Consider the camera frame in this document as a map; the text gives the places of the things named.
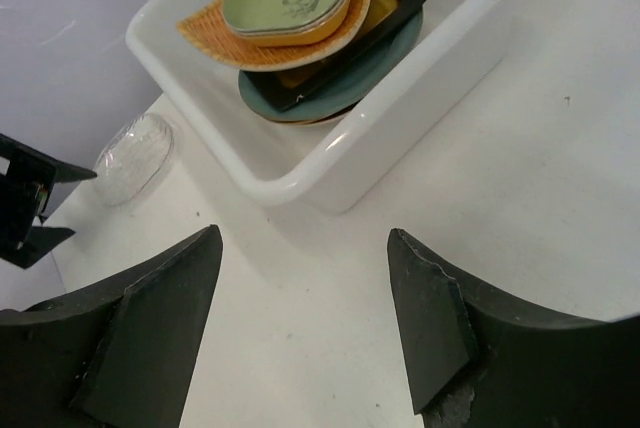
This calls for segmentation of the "yellow square panda dish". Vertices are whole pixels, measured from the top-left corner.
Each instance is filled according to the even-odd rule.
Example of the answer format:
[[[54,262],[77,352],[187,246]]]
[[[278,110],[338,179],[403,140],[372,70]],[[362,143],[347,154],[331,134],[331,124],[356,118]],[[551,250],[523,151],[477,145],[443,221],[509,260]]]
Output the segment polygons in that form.
[[[225,0],[231,32],[259,47],[310,45],[330,36],[350,0]]]

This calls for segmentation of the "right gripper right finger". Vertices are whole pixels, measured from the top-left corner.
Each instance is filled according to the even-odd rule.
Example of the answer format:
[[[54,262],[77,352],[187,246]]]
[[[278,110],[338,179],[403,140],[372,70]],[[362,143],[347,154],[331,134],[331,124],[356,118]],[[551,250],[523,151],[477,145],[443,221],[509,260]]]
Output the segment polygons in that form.
[[[389,278],[414,412],[427,427],[635,427],[639,319],[514,296],[402,229]]]

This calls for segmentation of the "black square amber plate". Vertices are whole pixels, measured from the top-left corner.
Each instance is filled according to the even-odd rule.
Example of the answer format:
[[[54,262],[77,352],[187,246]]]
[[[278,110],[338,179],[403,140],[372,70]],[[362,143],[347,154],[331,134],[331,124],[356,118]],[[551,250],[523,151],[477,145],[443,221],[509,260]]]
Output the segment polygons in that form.
[[[255,93],[278,113],[293,109],[327,88],[370,55],[384,41],[395,35],[426,0],[371,0],[365,21],[355,38],[337,53],[299,68],[270,72],[238,74],[242,93]]]

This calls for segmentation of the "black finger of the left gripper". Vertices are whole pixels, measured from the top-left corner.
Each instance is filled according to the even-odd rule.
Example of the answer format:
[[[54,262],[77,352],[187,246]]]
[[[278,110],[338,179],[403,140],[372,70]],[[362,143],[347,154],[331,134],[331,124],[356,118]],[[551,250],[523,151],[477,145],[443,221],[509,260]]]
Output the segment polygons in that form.
[[[97,173],[91,169],[59,160],[53,160],[49,165],[53,169],[52,181],[50,182],[51,186],[56,184],[78,183],[97,177]]]

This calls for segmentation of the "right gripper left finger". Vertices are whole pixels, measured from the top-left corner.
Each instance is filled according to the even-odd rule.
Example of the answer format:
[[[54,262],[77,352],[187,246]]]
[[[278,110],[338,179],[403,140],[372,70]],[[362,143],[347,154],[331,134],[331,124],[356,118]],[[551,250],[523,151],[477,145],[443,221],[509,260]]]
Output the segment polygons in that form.
[[[209,225],[96,283],[3,310],[2,426],[179,426],[221,259]]]

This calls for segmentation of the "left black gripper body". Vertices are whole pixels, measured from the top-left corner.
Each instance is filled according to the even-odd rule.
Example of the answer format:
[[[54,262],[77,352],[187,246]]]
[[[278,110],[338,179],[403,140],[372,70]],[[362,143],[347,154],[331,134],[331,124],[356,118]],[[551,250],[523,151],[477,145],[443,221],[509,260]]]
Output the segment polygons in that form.
[[[1,135],[1,257],[43,258],[48,250],[43,231],[33,222],[46,207],[55,180],[55,160],[6,135]]]

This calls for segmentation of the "orange woven fan basket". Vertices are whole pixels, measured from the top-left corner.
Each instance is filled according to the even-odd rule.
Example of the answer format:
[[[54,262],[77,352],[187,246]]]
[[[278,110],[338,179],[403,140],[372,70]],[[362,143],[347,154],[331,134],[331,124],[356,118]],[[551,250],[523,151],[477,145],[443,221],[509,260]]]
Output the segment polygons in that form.
[[[259,47],[234,35],[223,21],[223,0],[176,24],[194,48],[213,60],[244,71],[274,72],[308,65],[336,54],[352,42],[362,27],[371,0],[350,0],[345,17],[327,38],[310,45]]]

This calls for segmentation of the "blue-grey round plate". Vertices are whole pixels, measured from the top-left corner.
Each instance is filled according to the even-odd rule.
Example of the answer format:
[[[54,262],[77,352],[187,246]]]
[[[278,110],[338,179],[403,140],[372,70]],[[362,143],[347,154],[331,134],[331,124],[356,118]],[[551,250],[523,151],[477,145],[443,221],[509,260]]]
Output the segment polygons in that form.
[[[412,51],[422,26],[423,14],[418,12],[395,34],[350,65],[343,74],[287,111],[277,111],[259,93],[256,83],[245,72],[238,74],[240,97],[251,111],[274,123],[311,125],[339,119]]]

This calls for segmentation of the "clear glass square dish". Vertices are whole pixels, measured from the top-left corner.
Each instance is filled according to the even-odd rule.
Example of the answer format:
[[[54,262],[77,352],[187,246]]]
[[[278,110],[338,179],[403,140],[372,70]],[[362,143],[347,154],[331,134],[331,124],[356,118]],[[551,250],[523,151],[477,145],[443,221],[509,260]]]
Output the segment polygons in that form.
[[[156,180],[169,164],[176,138],[161,115],[144,114],[123,127],[96,160],[92,185],[107,206],[128,203]]]

